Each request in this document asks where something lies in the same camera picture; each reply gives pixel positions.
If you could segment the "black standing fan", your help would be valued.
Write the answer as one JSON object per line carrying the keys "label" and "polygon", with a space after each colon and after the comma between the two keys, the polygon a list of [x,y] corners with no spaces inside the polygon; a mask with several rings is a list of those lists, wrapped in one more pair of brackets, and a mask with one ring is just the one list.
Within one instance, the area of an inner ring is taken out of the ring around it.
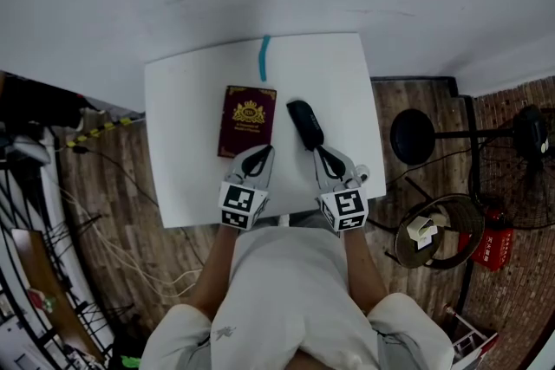
{"label": "black standing fan", "polygon": [[499,127],[452,132],[408,109],[395,117],[389,138],[409,166],[427,164],[438,140],[469,140],[468,194],[478,206],[502,209],[515,230],[555,227],[555,108],[529,105]]}

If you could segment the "person's left forearm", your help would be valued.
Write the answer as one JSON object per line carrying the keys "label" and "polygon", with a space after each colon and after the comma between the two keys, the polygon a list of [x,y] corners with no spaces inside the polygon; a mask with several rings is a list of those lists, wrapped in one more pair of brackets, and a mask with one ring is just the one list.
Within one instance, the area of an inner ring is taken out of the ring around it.
{"label": "person's left forearm", "polygon": [[237,229],[219,226],[205,266],[188,298],[188,304],[210,321],[214,319],[227,294],[237,238]]}

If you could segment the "red fire extinguisher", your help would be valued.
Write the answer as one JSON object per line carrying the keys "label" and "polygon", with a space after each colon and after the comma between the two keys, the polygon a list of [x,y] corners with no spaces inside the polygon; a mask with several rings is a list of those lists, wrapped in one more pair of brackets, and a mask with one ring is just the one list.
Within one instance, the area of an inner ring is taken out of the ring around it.
{"label": "red fire extinguisher", "polygon": [[492,230],[504,230],[512,224],[502,209],[489,206],[485,209],[486,225]]}

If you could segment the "white box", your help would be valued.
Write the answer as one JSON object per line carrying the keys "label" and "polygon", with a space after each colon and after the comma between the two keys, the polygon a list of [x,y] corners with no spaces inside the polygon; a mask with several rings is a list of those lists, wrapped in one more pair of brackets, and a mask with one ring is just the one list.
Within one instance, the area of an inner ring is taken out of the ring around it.
{"label": "white box", "polygon": [[409,238],[415,243],[415,247],[421,250],[428,247],[434,236],[438,233],[438,227],[430,217],[417,216],[407,225]]}

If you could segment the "person's grey trousers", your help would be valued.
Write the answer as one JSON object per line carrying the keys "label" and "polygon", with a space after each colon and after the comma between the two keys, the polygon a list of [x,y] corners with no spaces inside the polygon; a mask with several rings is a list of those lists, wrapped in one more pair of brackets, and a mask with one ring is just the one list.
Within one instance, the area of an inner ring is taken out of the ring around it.
{"label": "person's grey trousers", "polygon": [[292,228],[327,229],[328,222],[320,211],[305,211],[290,215],[289,226]]}

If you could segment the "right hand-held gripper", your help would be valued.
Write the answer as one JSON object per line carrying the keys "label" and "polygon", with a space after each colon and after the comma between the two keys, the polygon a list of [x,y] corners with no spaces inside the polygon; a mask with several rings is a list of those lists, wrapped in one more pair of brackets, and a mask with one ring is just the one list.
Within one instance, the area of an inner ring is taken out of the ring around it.
{"label": "right hand-held gripper", "polygon": [[364,187],[368,167],[355,166],[351,158],[330,146],[318,146],[313,158],[318,185],[328,186],[319,196],[319,207],[331,229],[343,232],[362,228],[369,214]]}

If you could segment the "black metal railing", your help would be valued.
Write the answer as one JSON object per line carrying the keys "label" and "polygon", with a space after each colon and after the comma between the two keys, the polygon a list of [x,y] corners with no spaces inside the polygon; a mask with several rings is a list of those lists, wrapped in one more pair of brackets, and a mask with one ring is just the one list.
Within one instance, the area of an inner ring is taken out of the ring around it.
{"label": "black metal railing", "polygon": [[[107,307],[78,247],[78,237],[98,217],[74,218],[60,188],[59,144],[52,133],[0,138],[0,353],[7,368],[29,370],[125,370],[121,365],[121,317],[130,306]],[[29,282],[11,230],[38,230],[57,277],[104,361],[65,344],[46,313],[27,294]]]}

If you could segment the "person's white shirt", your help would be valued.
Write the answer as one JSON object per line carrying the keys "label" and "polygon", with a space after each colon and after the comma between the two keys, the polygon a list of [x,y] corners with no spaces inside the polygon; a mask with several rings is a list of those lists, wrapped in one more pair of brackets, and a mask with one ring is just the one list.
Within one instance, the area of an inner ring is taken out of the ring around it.
{"label": "person's white shirt", "polygon": [[266,226],[238,232],[210,321],[187,302],[148,339],[140,370],[450,370],[446,333],[409,296],[367,315],[349,294],[343,236]]}

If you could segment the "black glasses case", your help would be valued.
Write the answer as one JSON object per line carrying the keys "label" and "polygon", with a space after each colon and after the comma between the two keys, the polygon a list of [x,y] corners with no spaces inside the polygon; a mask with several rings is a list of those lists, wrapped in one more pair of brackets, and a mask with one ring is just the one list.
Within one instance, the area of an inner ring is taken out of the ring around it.
{"label": "black glasses case", "polygon": [[324,134],[312,107],[302,100],[287,103],[287,110],[295,128],[308,151],[314,151],[324,143]]}

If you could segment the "dark red book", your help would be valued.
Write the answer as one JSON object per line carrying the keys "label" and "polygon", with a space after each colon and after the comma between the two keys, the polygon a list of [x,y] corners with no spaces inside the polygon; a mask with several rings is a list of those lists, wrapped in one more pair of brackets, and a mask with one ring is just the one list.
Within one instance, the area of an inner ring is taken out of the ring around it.
{"label": "dark red book", "polygon": [[271,143],[277,91],[228,86],[219,131],[218,156],[232,159]]}

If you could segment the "small red box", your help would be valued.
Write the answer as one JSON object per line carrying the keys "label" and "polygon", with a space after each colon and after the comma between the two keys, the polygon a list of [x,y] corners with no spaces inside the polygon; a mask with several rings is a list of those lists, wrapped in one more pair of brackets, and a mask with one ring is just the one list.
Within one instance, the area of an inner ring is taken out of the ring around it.
{"label": "small red box", "polygon": [[53,296],[47,296],[42,291],[36,289],[27,289],[27,294],[35,308],[49,314],[54,311],[56,299]]}

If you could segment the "white red folding stand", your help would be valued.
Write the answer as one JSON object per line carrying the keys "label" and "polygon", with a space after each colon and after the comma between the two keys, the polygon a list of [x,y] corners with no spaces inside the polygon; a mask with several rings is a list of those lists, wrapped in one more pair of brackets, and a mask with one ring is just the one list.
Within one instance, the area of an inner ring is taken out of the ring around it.
{"label": "white red folding stand", "polygon": [[462,337],[453,343],[454,361],[452,370],[463,370],[471,364],[480,364],[485,355],[496,345],[500,336],[497,332],[483,334],[463,317],[453,307],[446,305],[444,310],[461,322],[468,330]]}

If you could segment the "teal tape strip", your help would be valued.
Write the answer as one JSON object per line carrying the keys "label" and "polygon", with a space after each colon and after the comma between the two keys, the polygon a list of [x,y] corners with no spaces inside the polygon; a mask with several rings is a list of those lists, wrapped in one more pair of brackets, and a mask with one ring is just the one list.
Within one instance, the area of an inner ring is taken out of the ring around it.
{"label": "teal tape strip", "polygon": [[270,41],[271,37],[269,35],[263,36],[260,50],[258,52],[258,71],[261,82],[267,82],[266,54]]}

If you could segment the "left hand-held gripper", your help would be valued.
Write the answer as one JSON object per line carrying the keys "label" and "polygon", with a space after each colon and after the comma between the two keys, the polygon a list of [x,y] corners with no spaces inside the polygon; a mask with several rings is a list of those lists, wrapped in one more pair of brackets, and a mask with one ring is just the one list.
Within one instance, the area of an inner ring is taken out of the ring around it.
{"label": "left hand-held gripper", "polygon": [[263,213],[269,196],[269,184],[275,159],[272,145],[260,145],[238,154],[226,176],[242,182],[223,181],[219,189],[220,223],[239,230],[250,230]]}

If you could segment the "person's right forearm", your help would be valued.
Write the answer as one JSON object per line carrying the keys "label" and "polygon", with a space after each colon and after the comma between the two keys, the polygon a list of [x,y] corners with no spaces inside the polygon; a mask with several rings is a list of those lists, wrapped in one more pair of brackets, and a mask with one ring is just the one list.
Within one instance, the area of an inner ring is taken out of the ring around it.
{"label": "person's right forearm", "polygon": [[363,229],[345,231],[344,247],[348,264],[349,294],[357,307],[368,314],[388,291],[371,256]]}

